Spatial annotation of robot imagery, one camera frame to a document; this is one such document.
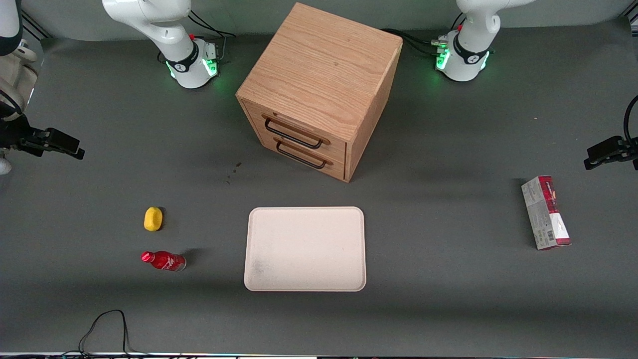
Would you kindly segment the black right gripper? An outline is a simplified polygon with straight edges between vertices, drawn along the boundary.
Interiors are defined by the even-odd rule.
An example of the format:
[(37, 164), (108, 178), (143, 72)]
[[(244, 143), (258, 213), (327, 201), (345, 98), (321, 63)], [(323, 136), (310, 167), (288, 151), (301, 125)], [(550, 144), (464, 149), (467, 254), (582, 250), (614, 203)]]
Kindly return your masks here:
[(81, 161), (85, 151), (79, 148), (80, 141), (58, 129), (46, 129), (46, 143), (43, 143), (44, 130), (32, 127), (25, 114), (16, 119), (0, 121), (0, 147), (2, 149), (26, 152), (42, 157), (45, 152), (62, 153)]

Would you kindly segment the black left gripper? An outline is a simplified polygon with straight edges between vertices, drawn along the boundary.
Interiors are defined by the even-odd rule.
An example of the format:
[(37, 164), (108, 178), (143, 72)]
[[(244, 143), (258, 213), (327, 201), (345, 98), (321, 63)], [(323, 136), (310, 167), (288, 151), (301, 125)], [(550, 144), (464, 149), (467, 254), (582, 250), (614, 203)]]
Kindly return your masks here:
[(612, 136), (597, 145), (588, 148), (588, 156), (584, 160), (587, 171), (613, 162), (631, 162), (634, 170), (638, 170), (638, 137), (623, 139)]

